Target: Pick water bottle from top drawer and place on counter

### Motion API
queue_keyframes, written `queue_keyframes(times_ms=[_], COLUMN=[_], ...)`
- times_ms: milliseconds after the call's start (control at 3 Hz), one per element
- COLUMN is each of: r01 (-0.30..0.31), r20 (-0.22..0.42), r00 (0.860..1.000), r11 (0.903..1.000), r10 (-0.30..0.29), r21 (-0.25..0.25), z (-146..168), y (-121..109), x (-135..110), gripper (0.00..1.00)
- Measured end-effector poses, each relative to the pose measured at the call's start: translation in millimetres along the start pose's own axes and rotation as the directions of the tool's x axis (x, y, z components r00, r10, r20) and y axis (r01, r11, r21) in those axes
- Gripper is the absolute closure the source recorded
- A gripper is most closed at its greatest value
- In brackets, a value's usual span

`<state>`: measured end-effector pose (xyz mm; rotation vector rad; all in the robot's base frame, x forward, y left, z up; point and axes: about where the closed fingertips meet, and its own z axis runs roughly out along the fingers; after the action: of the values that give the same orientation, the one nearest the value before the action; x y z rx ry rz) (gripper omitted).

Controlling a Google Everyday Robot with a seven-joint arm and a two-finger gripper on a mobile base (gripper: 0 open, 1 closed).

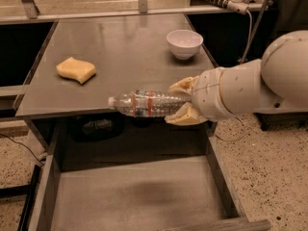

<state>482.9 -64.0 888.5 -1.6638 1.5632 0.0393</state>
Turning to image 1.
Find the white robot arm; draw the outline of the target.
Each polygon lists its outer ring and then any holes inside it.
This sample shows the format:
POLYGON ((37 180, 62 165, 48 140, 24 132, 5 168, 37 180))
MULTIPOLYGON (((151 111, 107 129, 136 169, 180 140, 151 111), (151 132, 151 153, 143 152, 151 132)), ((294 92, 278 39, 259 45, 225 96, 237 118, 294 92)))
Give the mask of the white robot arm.
POLYGON ((173 125, 217 122, 246 113, 307 112, 308 31, 277 38, 260 59, 206 70, 173 84, 169 90, 192 97, 166 117, 173 125))

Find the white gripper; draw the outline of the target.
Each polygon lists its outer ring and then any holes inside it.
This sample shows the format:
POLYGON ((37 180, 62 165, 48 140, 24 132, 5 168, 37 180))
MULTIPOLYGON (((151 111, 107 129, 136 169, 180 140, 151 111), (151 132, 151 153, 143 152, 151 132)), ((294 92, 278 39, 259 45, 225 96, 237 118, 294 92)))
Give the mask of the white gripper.
POLYGON ((192 104, 185 103, 175 114, 167 115, 165 121, 177 126, 191 126, 206 120, 217 122, 232 117, 220 94, 222 67, 206 70, 198 77, 186 77, 172 84, 167 92, 192 95, 192 104))

